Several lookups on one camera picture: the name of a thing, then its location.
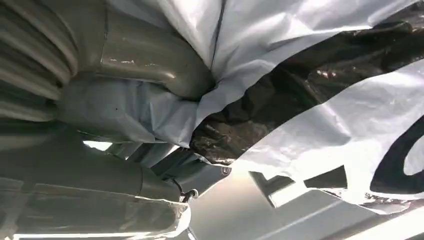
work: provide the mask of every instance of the protective cover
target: protective cover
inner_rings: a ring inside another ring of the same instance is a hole
[[[187,203],[0,177],[3,238],[172,238],[190,217]]]
[[[422,0],[109,3],[174,27],[217,86],[193,102],[148,82],[75,81],[82,93],[108,85],[77,101],[87,119],[213,164],[342,188],[351,203],[423,197]]]

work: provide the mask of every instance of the fluorescent light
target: fluorescent light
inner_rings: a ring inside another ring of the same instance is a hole
[[[305,184],[300,181],[292,183],[285,188],[272,193],[269,198],[271,199],[272,204],[274,204],[274,207],[278,208],[309,191],[310,190],[305,186]]]
[[[424,207],[414,209],[396,218],[353,235],[346,240],[405,240],[424,233]]]
[[[13,240],[44,238],[110,238],[146,236],[151,232],[119,232],[119,233],[73,233],[73,234],[15,234]]]
[[[112,145],[111,142],[106,141],[84,141],[84,144],[89,146],[90,148],[95,148],[100,151],[105,151]]]

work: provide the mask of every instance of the grey paint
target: grey paint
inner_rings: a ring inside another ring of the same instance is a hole
[[[376,215],[317,190],[275,209],[243,171],[190,206],[197,240],[320,240]]]

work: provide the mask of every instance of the wrinkled plastic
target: wrinkled plastic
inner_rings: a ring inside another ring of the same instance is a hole
[[[0,178],[4,237],[175,237],[190,215],[186,203]]]
[[[131,111],[119,114],[125,119],[122,125],[131,121],[131,124],[142,125],[156,139],[188,148],[194,129],[207,116],[241,98],[246,89],[281,61],[342,31],[369,29],[414,1],[108,2],[157,26],[166,25],[162,21],[165,17],[210,66],[217,86],[200,102],[183,101],[167,94],[158,94],[146,102],[143,88],[151,86],[143,83],[133,99],[141,103],[137,112],[144,115]],[[146,9],[152,11],[146,15]],[[152,20],[154,13],[157,13],[156,20]],[[125,99],[123,89],[111,94],[122,96],[119,101],[124,105],[132,105]],[[108,100],[98,98],[86,104],[103,106],[103,101]]]
[[[351,196],[423,198],[423,14],[420,1],[282,61],[208,116],[191,148],[213,164],[296,181],[344,166]]]

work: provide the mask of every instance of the grey pipe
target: grey pipe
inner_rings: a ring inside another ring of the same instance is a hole
[[[44,60],[44,66],[50,71],[57,71],[56,76],[61,82],[75,75],[78,51],[79,71],[153,80],[183,98],[199,99],[214,85],[208,68],[185,41],[147,22],[108,9],[101,0],[42,1],[66,26],[77,51],[63,27],[47,23],[54,16],[41,5],[32,1],[2,1],[60,50],[70,70],[65,70],[54,54],[42,48],[44,44],[36,33],[30,29],[18,31],[16,17],[7,22],[6,26],[13,30],[7,36],[23,42],[18,45],[19,49],[37,58],[38,62]],[[29,33],[36,39],[34,43]],[[41,50],[34,54],[31,50],[36,46]],[[51,64],[47,60],[56,65],[49,68]]]
[[[84,146],[73,129],[37,146],[0,151],[0,166],[6,193],[0,192],[0,213],[6,212],[0,237],[10,227],[19,234],[156,232],[179,218],[172,204],[135,198],[177,202],[176,184]]]
[[[210,71],[184,40],[109,9],[102,0],[0,0],[0,25],[0,46],[5,46],[0,80],[50,100],[57,101],[61,88],[80,72],[154,82],[189,100],[214,86]],[[0,105],[0,112],[31,119],[21,114],[23,107],[14,113],[12,106]],[[37,109],[34,119],[50,120],[40,117],[43,107]]]

